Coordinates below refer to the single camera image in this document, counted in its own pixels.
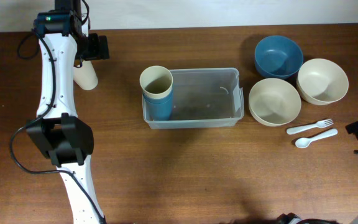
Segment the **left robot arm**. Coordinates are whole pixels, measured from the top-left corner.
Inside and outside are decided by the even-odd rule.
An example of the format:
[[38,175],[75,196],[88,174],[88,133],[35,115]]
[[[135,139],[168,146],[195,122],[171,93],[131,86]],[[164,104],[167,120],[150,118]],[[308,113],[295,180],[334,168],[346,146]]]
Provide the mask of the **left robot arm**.
[[41,12],[32,33],[42,54],[42,92],[37,116],[23,128],[41,154],[60,174],[69,198],[74,223],[105,223],[94,191],[91,155],[92,129],[78,118],[73,96],[76,71],[92,60],[109,58],[107,38],[91,34],[85,1],[55,1]]

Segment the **beige cup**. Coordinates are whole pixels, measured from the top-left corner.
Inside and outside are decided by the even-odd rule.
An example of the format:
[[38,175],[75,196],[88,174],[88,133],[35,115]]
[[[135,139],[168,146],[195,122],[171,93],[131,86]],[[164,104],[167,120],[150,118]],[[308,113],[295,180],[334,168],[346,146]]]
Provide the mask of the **beige cup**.
[[90,61],[83,61],[81,68],[74,68],[74,81],[83,90],[96,88],[98,78]]
[[161,100],[172,92],[173,75],[167,68],[154,65],[140,74],[139,83],[147,98]]

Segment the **blue cup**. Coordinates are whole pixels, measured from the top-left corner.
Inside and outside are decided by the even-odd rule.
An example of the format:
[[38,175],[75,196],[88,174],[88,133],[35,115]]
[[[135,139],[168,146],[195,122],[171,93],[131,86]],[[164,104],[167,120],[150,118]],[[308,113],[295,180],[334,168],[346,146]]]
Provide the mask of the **blue cup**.
[[172,103],[147,103],[147,112],[153,120],[169,120],[172,115]]
[[148,97],[146,94],[143,94],[143,97],[149,105],[159,106],[159,107],[172,107],[172,100],[173,100],[172,91],[164,98],[155,99],[155,98]]

